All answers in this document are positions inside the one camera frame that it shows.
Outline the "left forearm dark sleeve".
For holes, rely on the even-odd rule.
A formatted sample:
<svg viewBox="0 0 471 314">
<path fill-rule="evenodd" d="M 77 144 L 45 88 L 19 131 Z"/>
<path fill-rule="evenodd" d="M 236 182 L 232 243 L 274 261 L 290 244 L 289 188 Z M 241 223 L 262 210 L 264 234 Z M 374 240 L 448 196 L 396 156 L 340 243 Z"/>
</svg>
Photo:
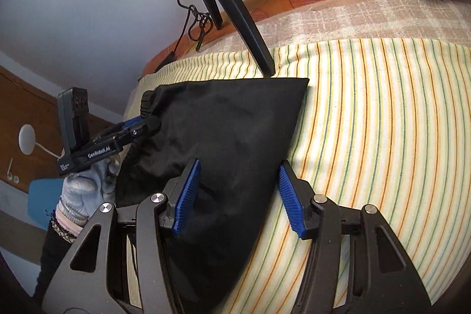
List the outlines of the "left forearm dark sleeve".
<svg viewBox="0 0 471 314">
<path fill-rule="evenodd" d="M 46 290 L 57 268 L 81 231 L 82 227 L 71 222 L 59 209 L 52 213 L 42 247 L 41 270 L 33 294 L 33 300 L 39 306 L 42 306 Z"/>
</svg>

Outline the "left gloved hand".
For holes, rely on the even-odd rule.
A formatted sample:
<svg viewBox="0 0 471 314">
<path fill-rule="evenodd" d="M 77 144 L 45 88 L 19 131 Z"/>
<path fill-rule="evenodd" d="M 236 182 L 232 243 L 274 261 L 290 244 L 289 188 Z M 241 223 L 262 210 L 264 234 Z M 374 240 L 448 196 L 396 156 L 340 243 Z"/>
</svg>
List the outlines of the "left gloved hand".
<svg viewBox="0 0 471 314">
<path fill-rule="evenodd" d="M 89 170 L 65 177 L 56 214 L 83 227 L 103 203 L 116 201 L 116 180 L 120 162 L 116 156 L 95 162 Z"/>
</svg>

